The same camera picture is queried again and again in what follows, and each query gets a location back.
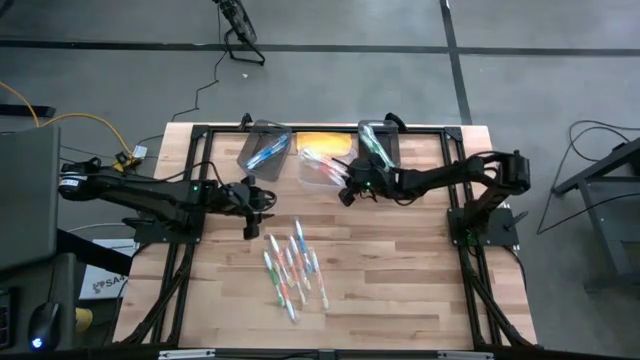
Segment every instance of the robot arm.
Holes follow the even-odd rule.
[[[263,211],[270,209],[276,199],[275,194],[254,186],[254,183],[253,177],[230,184],[220,184],[216,180],[167,182],[134,174],[123,175],[110,167],[102,167],[100,160],[93,158],[87,162],[64,164],[58,192],[71,201],[102,199],[140,211],[148,217],[123,221],[141,230],[141,238],[185,243],[201,236],[198,228],[204,214],[245,217],[244,238],[257,237],[262,219],[272,216]]]
[[[376,196],[383,196],[400,205],[408,205],[432,189],[478,182],[487,190],[478,199],[465,204],[463,223],[467,229],[482,228],[486,226],[491,212],[509,195],[520,195],[531,187],[529,160],[517,150],[513,154],[487,154],[472,155],[466,160],[427,171],[400,168],[385,171],[384,164],[375,154],[371,159],[355,159],[347,166],[347,187],[340,192],[340,200],[345,206],[350,206],[356,194],[369,194],[374,201],[377,201]],[[496,163],[490,168],[495,177],[486,174],[486,166],[492,163]]]

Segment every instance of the toothbrush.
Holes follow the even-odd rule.
[[[267,161],[270,157],[284,150],[284,148],[287,147],[288,142],[289,142],[289,137],[287,135],[281,135],[272,144],[258,151],[257,154],[253,155],[251,159],[247,161],[245,166],[249,170],[255,169],[256,167],[262,165],[262,163]]]
[[[273,263],[271,262],[271,257],[269,256],[269,252],[267,250],[264,251],[264,262],[267,265],[267,269],[269,270],[269,277],[273,282],[273,285],[276,287],[276,292],[278,293],[278,304],[281,307],[285,307],[284,297],[282,296],[282,292],[280,291],[280,284],[278,282],[278,274],[276,270],[273,268]]]
[[[324,281],[322,281],[322,273],[320,272],[320,265],[318,264],[318,257],[313,249],[309,249],[311,258],[313,259],[313,267],[315,268],[318,276],[318,286],[320,286],[320,292],[322,293],[322,305],[325,310],[329,310],[329,298],[327,297],[327,291],[324,288]]]
[[[304,241],[304,234],[302,233],[302,226],[300,226],[300,219],[294,218],[293,222],[296,226],[296,231],[298,232],[298,240],[300,240],[300,250],[302,250],[302,255],[304,256],[305,269],[307,270],[307,274],[311,274],[313,268],[311,267],[311,261],[309,261],[309,251],[307,250],[307,244]]]
[[[300,277],[302,277],[302,283],[308,291],[311,291],[311,283],[309,282],[307,273],[304,270],[304,264],[302,263],[302,258],[300,257],[298,245],[296,245],[296,240],[291,235],[289,235],[289,243],[291,244],[291,250],[293,250],[293,255],[296,257],[296,262],[298,264],[298,268],[300,269]]]
[[[364,143],[364,145],[369,149],[369,152],[376,153],[380,155],[382,162],[384,162],[384,170],[388,171],[389,168],[395,167],[396,165],[393,163],[387,152],[384,151],[384,147],[378,141],[375,132],[371,125],[362,126],[362,133],[360,134],[360,139]]]
[[[269,234],[269,238],[271,239],[271,247],[273,247],[273,252],[276,254],[276,258],[278,263],[280,263],[280,269],[282,269],[282,273],[284,274],[285,279],[287,280],[287,284],[293,287],[293,279],[289,275],[287,268],[285,267],[284,258],[282,257],[282,253],[280,252],[280,248],[278,247],[278,242],[273,235]]]
[[[289,268],[291,269],[293,278],[296,280],[296,285],[298,286],[298,292],[300,293],[300,300],[302,300],[302,305],[306,305],[307,298],[304,296],[304,291],[302,291],[300,278],[298,278],[298,271],[296,270],[296,265],[293,263],[293,257],[291,256],[291,251],[289,251],[289,248],[285,248],[285,254],[287,254],[287,261],[289,262]]]
[[[284,297],[284,303],[285,303],[285,307],[287,308],[287,313],[289,314],[289,319],[291,319],[291,321],[293,321],[294,323],[298,322],[298,315],[296,315],[296,309],[293,308],[293,304],[291,303],[291,298],[289,298],[289,292],[287,291],[287,285],[284,283],[284,280],[282,279],[282,275],[280,272],[280,269],[284,270],[284,268],[281,268],[280,266],[278,266],[278,264],[274,264],[274,267],[276,269],[276,273],[278,274],[278,279],[280,280],[280,286],[282,287],[282,295]]]

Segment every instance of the plastic bin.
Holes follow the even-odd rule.
[[[369,158],[369,149],[362,143],[360,134],[362,126],[371,125],[373,133],[387,155],[400,167],[400,143],[398,140],[398,125],[391,120],[362,120],[358,123],[358,154],[362,158]]]
[[[256,167],[252,169],[247,168],[247,162],[254,155],[277,142],[278,138],[283,135],[287,137],[287,144],[284,149],[272,155]],[[257,179],[274,182],[278,180],[280,176],[280,171],[291,148],[291,142],[290,127],[267,120],[257,120],[251,128],[251,132],[242,147],[240,155],[238,155],[237,163],[245,173],[253,175]]]
[[[316,193],[338,193],[343,186],[336,184],[331,178],[320,169],[308,165],[298,152],[298,181],[305,190]],[[355,149],[351,149],[345,156],[335,157],[345,164],[351,163],[358,156]]]

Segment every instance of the gray floor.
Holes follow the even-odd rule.
[[[461,46],[640,47],[640,2],[633,0],[450,3]],[[245,4],[263,44],[446,44],[436,0],[245,0]],[[0,35],[207,43],[218,39],[215,8],[209,0],[20,0],[0,19]],[[264,68],[224,60],[218,71],[220,83],[201,94],[200,111],[179,121],[238,121],[251,112],[255,118],[275,121],[351,122],[393,111],[409,123],[460,124],[446,55],[266,55]],[[59,113],[107,117],[134,143],[161,133],[173,113],[192,106],[195,88],[210,80],[219,56],[5,48],[0,52],[0,79],[32,103],[55,106]],[[463,56],[461,62],[474,124],[489,126],[496,149],[519,148],[531,159],[533,188],[510,202],[513,208],[530,212],[519,233],[540,344],[640,356],[637,289],[596,296],[582,289],[583,281],[609,271],[586,216],[535,235],[545,194],[568,145],[567,127],[579,119],[640,126],[640,58]],[[0,93],[0,102],[15,101]],[[31,126],[28,120],[3,119],[0,130]],[[66,145],[104,154],[119,150],[97,123],[71,120],[62,127]],[[592,133],[578,146],[601,157],[619,142],[613,135]],[[156,151],[159,142],[149,145]],[[66,150],[63,154],[86,158]],[[587,165],[572,154],[561,178]],[[144,165],[145,173],[152,170],[153,163]],[[547,223],[582,209],[576,195],[554,200]],[[128,215],[100,202],[61,202],[59,218],[62,228],[71,228]]]

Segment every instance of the wooden table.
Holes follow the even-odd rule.
[[[167,125],[157,178],[184,169],[192,126]],[[467,154],[491,149],[486,127],[463,126],[462,131]],[[235,160],[245,138],[217,134],[214,139],[212,159],[225,182],[244,176]],[[400,152],[404,168],[443,165],[436,136],[402,135]],[[297,180],[295,156],[294,144],[280,179],[258,184],[278,195],[271,211],[276,216],[265,221],[259,239],[242,240],[243,218],[208,215],[203,241],[196,247],[180,346],[471,349],[459,259],[448,239],[447,190],[430,191],[408,207],[358,199],[347,208],[336,194],[305,191]],[[474,187],[476,196],[482,191]],[[314,287],[309,304],[299,311],[298,324],[277,306],[262,257],[267,246],[262,236],[272,233],[286,240],[292,216],[300,216],[309,245],[317,252],[331,305],[323,312]],[[134,259],[115,340],[126,337],[157,298],[167,248],[152,245]],[[502,248],[486,248],[486,257],[497,303],[534,342],[518,264]],[[297,293],[291,294],[301,309]],[[172,307],[169,304],[163,335],[170,329]],[[489,339],[484,306],[478,311]]]

